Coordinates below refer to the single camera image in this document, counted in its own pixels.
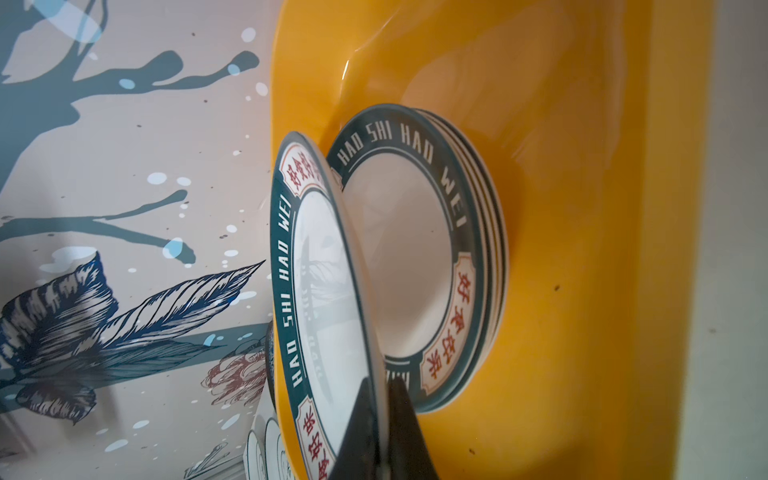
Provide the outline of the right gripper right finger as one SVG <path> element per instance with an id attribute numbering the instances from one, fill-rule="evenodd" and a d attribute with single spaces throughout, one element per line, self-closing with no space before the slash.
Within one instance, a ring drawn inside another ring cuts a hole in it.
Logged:
<path id="1" fill-rule="evenodd" d="M 387 383 L 389 402 L 388 460 L 394 480 L 438 480 L 405 382 Z"/>

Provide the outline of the green rim plate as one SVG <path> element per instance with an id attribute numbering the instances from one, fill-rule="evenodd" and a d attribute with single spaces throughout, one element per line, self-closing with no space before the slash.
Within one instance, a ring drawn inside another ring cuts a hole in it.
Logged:
<path id="1" fill-rule="evenodd" d="M 280 376 L 306 475 L 329 479 L 360 384 L 369 378 L 378 479 L 385 479 L 387 394 L 365 268 L 338 182 L 302 133 L 288 133 L 278 148 L 270 215 Z"/>
<path id="2" fill-rule="evenodd" d="M 488 259 L 479 209 L 455 148 L 423 112 L 378 104 L 327 153 L 378 310 L 386 375 L 420 413 L 452 402 L 485 323 Z"/>

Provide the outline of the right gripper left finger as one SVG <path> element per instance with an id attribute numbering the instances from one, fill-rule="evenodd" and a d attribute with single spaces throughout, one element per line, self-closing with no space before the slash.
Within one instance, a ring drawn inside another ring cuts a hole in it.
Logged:
<path id="1" fill-rule="evenodd" d="M 379 478 L 379 441 L 374 400 L 370 379 L 364 378 L 330 480 Z"/>

